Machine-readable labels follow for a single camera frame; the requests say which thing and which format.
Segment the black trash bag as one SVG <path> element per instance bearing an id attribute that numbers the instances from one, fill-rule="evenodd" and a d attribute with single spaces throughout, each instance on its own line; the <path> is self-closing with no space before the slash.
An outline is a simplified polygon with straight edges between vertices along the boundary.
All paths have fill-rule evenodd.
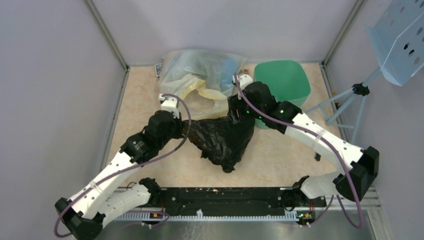
<path id="1" fill-rule="evenodd" d="M 183 134 L 200 151 L 200 157 L 208 159 L 212 164 L 221 166 L 222 171 L 231 173 L 242 157 L 251 141 L 254 130 L 254 119 L 242 119 L 233 123 L 230 117 L 216 119 L 183 121 Z"/>

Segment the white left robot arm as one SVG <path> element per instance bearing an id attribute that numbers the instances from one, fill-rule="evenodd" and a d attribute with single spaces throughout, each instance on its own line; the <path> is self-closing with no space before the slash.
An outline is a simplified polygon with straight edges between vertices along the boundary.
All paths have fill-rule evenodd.
<path id="1" fill-rule="evenodd" d="M 130 175 L 145 165 L 164 159 L 159 151 L 171 140 L 182 138 L 183 122 L 177 110 L 159 110 L 150 117 L 144 129 L 130 136 L 112 161 L 82 190 L 70 198 L 61 198 L 55 208 L 61 221 L 78 240 L 92 240 L 101 231 L 95 219 L 100 204 Z"/>

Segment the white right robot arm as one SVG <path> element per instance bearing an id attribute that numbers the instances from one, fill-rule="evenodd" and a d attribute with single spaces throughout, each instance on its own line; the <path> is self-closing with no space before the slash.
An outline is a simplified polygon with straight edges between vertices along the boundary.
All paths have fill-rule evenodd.
<path id="1" fill-rule="evenodd" d="M 293 192 L 299 206 L 307 206 L 321 196 L 339 195 L 360 202 L 378 176 L 380 153 L 372 146 L 364 149 L 353 145 L 313 121 L 289 101 L 276 101 L 269 87 L 252 82 L 227 99 L 228 115 L 234 123 L 241 120 L 260 120 L 276 130 L 305 144 L 328 160 L 335 172 L 306 176 Z"/>

